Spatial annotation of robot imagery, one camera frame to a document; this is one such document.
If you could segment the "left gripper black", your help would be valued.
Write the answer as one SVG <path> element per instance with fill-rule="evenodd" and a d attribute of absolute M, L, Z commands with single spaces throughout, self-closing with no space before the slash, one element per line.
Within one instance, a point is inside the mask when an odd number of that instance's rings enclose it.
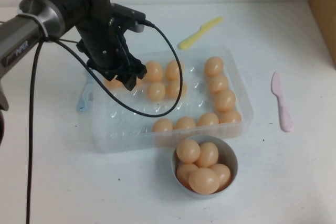
<path fill-rule="evenodd" d="M 116 25 L 80 24 L 76 29 L 90 59 L 90 67 L 108 81 L 115 77 L 132 91 L 146 66 L 130 53 L 123 30 Z"/>

